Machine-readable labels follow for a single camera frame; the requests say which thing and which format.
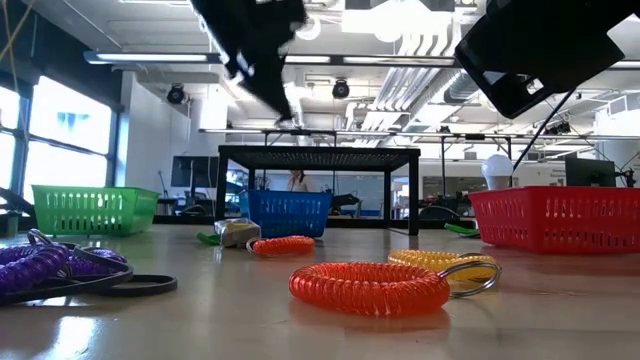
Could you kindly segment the black perforated metal shelf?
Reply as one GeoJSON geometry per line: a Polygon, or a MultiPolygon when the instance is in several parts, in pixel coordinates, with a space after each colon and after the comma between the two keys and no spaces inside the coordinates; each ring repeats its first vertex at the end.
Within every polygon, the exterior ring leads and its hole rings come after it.
{"type": "Polygon", "coordinates": [[[218,147],[214,217],[218,220],[226,217],[226,173],[231,162],[248,170],[251,189],[255,187],[255,171],[261,169],[378,172],[384,175],[384,189],[388,191],[392,173],[407,166],[409,217],[405,227],[410,236],[416,236],[421,228],[418,210],[419,157],[418,149],[221,145],[218,147]]]}

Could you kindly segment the red plastic basket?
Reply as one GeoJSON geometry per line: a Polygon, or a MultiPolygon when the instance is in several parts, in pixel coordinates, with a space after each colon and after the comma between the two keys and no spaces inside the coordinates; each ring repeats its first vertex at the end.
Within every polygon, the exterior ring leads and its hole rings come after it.
{"type": "Polygon", "coordinates": [[[470,199],[490,245],[540,254],[640,253],[640,189],[526,186],[470,199]]]}

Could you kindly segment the long ceiling light strip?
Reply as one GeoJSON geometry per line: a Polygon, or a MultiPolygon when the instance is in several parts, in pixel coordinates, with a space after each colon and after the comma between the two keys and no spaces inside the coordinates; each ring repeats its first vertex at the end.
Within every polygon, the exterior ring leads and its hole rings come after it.
{"type": "MultiPolygon", "coordinates": [[[[107,53],[86,51],[85,60],[94,65],[102,64],[223,64],[216,53],[107,53]]],[[[352,66],[352,67],[428,67],[461,68],[453,57],[397,56],[397,55],[301,55],[285,56],[287,65],[302,66],[352,66]]]]}

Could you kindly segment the person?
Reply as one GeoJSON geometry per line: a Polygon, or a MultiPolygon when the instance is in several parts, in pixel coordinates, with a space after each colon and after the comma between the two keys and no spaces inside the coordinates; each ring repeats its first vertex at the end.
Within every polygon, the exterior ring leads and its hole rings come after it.
{"type": "Polygon", "coordinates": [[[303,170],[291,170],[287,184],[287,190],[290,192],[312,192],[312,184],[310,178],[303,170]]]}

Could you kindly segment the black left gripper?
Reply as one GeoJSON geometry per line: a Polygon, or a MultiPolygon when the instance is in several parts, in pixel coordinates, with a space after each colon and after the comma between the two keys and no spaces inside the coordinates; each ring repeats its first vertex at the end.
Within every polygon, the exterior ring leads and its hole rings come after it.
{"type": "Polygon", "coordinates": [[[221,63],[239,85],[292,125],[282,70],[283,47],[307,22],[303,0],[189,0],[221,63]]]}

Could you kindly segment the black office chair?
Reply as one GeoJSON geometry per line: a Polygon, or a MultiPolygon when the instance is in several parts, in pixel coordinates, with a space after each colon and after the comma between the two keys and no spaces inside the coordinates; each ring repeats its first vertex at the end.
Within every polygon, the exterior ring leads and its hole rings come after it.
{"type": "Polygon", "coordinates": [[[362,201],[352,193],[333,196],[329,208],[329,214],[331,216],[338,216],[342,214],[343,206],[354,206],[355,210],[351,214],[351,217],[357,218],[361,213],[361,204],[362,201]]]}

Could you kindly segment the black aluminium table frame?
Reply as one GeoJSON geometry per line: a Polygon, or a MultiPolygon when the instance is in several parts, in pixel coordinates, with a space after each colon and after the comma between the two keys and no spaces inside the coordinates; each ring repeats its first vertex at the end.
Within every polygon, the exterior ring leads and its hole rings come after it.
{"type": "MultiPolygon", "coordinates": [[[[20,231],[37,228],[37,219],[34,205],[30,204],[18,194],[0,187],[0,236],[7,233],[9,221],[13,220],[20,231]]],[[[157,215],[155,213],[153,224],[160,225],[207,225],[212,226],[215,219],[212,216],[172,216],[157,215]]]]}

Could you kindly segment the large bright window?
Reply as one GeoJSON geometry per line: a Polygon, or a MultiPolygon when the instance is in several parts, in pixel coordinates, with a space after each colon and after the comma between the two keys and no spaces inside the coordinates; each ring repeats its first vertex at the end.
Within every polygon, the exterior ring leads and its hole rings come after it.
{"type": "Polygon", "coordinates": [[[48,77],[22,95],[0,85],[0,187],[107,183],[113,111],[48,77]]]}

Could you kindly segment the yellow packet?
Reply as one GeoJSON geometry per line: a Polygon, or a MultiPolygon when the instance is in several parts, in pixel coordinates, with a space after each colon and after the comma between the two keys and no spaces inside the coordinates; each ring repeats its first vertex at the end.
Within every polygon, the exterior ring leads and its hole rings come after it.
{"type": "Polygon", "coordinates": [[[214,227],[220,245],[225,248],[245,246],[250,240],[262,237],[261,227],[247,218],[219,220],[214,227]]]}

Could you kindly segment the blue plastic basket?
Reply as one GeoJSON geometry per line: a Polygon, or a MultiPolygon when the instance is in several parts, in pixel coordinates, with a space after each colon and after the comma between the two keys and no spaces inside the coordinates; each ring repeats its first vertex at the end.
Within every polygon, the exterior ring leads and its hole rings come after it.
{"type": "Polygon", "coordinates": [[[322,237],[333,196],[322,192],[250,190],[240,198],[243,217],[261,228],[265,238],[322,237]]]}

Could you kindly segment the purple coil wristband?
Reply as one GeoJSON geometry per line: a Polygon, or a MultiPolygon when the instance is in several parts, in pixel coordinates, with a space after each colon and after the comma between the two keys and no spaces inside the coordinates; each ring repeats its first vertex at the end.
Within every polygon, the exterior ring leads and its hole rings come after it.
{"type": "Polygon", "coordinates": [[[73,276],[110,275],[118,272],[114,262],[126,264],[127,259],[108,248],[74,250],[67,262],[73,276]]]}
{"type": "Polygon", "coordinates": [[[28,290],[58,275],[69,257],[69,250],[57,243],[0,249],[0,295],[28,290]]]}

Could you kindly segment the white bulb on metal base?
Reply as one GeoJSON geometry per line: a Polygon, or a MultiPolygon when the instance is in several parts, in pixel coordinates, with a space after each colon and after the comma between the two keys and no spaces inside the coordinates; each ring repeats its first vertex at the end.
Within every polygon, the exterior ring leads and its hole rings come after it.
{"type": "Polygon", "coordinates": [[[489,190],[504,190],[511,187],[513,164],[505,155],[495,154],[484,160],[481,172],[489,190]]]}

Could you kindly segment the green plastic basket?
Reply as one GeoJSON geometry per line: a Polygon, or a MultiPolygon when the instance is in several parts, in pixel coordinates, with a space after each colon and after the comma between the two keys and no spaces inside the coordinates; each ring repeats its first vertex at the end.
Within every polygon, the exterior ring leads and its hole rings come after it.
{"type": "Polygon", "coordinates": [[[159,194],[135,187],[34,185],[39,230],[49,235],[129,236],[147,230],[159,194]]]}

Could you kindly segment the yellow coil wristband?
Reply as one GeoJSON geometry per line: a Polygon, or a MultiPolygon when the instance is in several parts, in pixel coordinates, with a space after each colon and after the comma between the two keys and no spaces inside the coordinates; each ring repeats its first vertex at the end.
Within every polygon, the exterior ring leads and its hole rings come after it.
{"type": "MultiPolygon", "coordinates": [[[[473,261],[495,264],[495,260],[491,256],[480,253],[457,254],[408,249],[392,250],[387,260],[391,264],[417,266],[434,272],[442,272],[455,265],[473,261]]],[[[480,281],[487,280],[494,274],[495,271],[490,268],[474,267],[454,272],[448,276],[448,279],[451,281],[480,281]]]]}

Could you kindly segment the black rubber band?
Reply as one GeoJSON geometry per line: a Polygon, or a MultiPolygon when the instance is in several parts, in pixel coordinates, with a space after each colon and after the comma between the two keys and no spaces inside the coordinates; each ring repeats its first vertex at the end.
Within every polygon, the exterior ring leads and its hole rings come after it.
{"type": "Polygon", "coordinates": [[[178,280],[168,275],[133,275],[122,284],[99,290],[95,295],[105,297],[147,297],[175,291],[178,280]]]}

